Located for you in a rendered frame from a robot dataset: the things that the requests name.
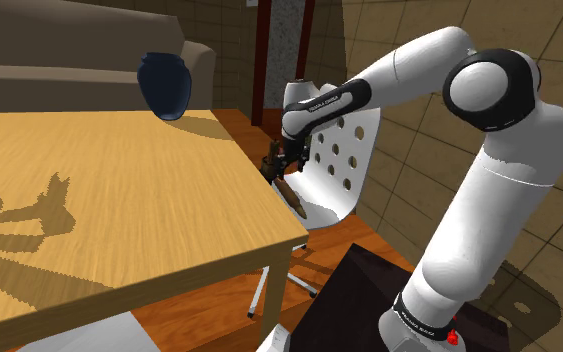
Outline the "brown pointed stick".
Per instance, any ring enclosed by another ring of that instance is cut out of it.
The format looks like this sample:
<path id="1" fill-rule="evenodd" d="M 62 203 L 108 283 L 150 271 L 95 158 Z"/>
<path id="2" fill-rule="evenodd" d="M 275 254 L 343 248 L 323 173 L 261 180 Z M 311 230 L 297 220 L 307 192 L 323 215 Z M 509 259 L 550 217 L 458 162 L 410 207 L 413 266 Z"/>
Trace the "brown pointed stick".
<path id="1" fill-rule="evenodd" d="M 288 205 L 293 208 L 300 217 L 306 219 L 307 214 L 301 205 L 299 197 L 284 180 L 286 167 L 287 162 L 285 155 L 281 153 L 280 141 L 271 141 L 268 154 L 262 158 L 260 173 L 269 184 L 274 184 L 277 187 Z"/>

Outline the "beige sofa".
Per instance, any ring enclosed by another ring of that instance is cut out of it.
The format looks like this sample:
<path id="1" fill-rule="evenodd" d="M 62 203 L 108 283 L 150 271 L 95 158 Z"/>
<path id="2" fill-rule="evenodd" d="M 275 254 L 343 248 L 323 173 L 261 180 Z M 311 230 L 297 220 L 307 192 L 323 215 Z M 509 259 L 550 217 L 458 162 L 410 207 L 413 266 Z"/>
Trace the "beige sofa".
<path id="1" fill-rule="evenodd" d="M 0 112 L 145 110 L 147 52 L 180 56 L 191 109 L 213 101 L 215 52 L 170 15 L 65 0 L 0 0 Z"/>

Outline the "door with dark red frame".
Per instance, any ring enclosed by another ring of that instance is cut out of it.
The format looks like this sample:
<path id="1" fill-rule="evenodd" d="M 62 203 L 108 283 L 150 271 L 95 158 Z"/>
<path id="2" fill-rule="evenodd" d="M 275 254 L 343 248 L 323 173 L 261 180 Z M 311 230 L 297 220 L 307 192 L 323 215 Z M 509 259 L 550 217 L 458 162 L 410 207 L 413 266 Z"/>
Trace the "door with dark red frame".
<path id="1" fill-rule="evenodd" d="M 305 74 L 315 0 L 245 0 L 257 13 L 251 124 L 279 113 L 286 84 Z"/>

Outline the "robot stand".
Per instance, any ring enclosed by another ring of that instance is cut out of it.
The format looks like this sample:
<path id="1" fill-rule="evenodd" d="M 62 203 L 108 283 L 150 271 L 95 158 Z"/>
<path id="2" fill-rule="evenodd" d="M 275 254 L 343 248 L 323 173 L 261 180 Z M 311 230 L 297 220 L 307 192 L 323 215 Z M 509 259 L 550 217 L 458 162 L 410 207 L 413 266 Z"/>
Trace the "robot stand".
<path id="1" fill-rule="evenodd" d="M 290 337 L 289 352 L 389 352 L 378 319 L 411 274 L 353 244 Z M 456 330 L 467 352 L 510 352 L 506 324 L 466 303 Z"/>

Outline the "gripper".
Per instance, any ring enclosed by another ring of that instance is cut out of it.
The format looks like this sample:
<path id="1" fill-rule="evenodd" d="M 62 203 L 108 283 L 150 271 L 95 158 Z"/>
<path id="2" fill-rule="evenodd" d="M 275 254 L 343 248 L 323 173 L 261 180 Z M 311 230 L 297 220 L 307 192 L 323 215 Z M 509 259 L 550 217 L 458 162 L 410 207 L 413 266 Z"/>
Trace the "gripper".
<path id="1" fill-rule="evenodd" d="M 305 164 L 310 159 L 309 140 L 309 135 L 298 136 L 294 139 L 286 136 L 282 138 L 283 153 L 280 155 L 280 166 L 282 169 L 287 168 L 291 163 L 287 155 L 299 155 L 298 171 L 303 171 Z"/>

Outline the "white chair with holes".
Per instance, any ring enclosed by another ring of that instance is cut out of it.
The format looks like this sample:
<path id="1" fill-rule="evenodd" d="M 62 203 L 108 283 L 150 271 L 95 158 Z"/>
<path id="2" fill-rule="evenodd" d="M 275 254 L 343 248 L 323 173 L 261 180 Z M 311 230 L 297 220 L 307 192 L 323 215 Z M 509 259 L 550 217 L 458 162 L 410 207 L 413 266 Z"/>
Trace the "white chair with holes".
<path id="1" fill-rule="evenodd" d="M 291 208 L 302 225 L 320 229 L 344 220 L 355 209 L 369 168 L 380 125 L 378 108 L 342 116 L 310 135 L 310 159 L 302 172 L 284 180 L 297 194 L 307 218 Z"/>

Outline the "wooden table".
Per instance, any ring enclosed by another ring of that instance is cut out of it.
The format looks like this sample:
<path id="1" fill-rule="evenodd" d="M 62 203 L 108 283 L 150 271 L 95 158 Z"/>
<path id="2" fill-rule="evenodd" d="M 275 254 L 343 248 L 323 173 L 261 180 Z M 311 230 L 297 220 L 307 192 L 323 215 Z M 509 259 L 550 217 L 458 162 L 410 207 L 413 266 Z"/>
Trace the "wooden table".
<path id="1" fill-rule="evenodd" d="M 207 110 L 0 113 L 0 352 L 262 267 L 308 233 Z"/>

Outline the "dark blue vase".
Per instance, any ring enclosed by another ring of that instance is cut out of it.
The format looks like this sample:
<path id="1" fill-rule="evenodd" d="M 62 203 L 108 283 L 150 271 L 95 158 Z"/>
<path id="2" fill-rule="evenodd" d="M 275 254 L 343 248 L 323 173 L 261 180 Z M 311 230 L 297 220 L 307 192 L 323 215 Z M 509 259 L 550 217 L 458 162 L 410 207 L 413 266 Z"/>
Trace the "dark blue vase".
<path id="1" fill-rule="evenodd" d="M 137 70 L 137 81 L 145 102 L 158 118 L 174 121 L 182 117 L 191 97 L 192 78 L 180 56 L 146 53 Z"/>

